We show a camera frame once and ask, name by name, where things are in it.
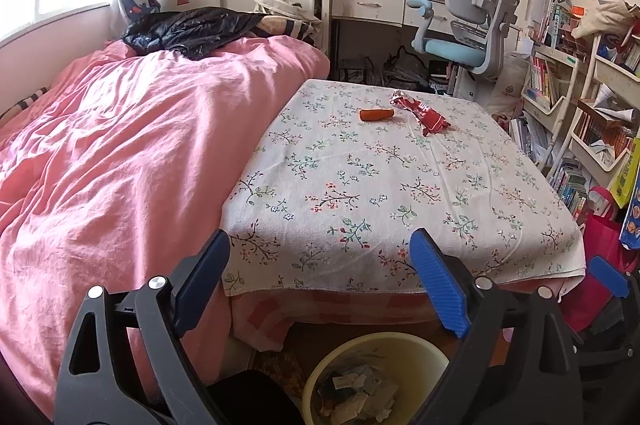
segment floral tablecloth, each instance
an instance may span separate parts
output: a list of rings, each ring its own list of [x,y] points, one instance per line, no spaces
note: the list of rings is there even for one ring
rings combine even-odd
[[[452,127],[422,135],[391,90],[310,80],[262,138],[223,208],[229,296],[278,288],[418,293],[408,255],[426,228],[497,283],[584,275],[577,225],[533,163],[475,103],[414,94]]]

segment trash can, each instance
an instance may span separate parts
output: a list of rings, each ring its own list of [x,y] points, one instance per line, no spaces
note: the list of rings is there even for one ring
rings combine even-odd
[[[316,366],[302,393],[305,425],[326,425],[312,398],[318,381],[345,365],[368,363],[400,386],[391,415],[383,425],[406,425],[433,390],[449,360],[435,345],[407,333],[373,333],[342,344]]]

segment pink blanket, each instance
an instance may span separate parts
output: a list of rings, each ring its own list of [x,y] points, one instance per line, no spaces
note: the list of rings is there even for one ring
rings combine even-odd
[[[199,62],[114,42],[0,130],[0,352],[45,414],[87,289],[135,289],[197,253],[262,133],[328,68],[289,37],[238,40]],[[216,291],[183,341],[206,381],[229,326]]]

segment red wrapper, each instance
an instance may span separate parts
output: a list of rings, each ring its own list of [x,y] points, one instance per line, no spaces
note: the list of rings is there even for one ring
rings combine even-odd
[[[424,105],[421,101],[415,100],[415,98],[410,97],[401,90],[394,91],[390,103],[393,106],[410,110],[414,113],[415,118],[424,127],[423,136],[427,136],[429,133],[437,134],[447,127],[451,127],[451,124],[439,112]]]

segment carrot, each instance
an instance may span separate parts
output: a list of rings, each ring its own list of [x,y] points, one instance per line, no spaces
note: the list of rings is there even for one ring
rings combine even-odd
[[[361,109],[360,119],[362,121],[380,121],[393,118],[394,114],[393,109]]]

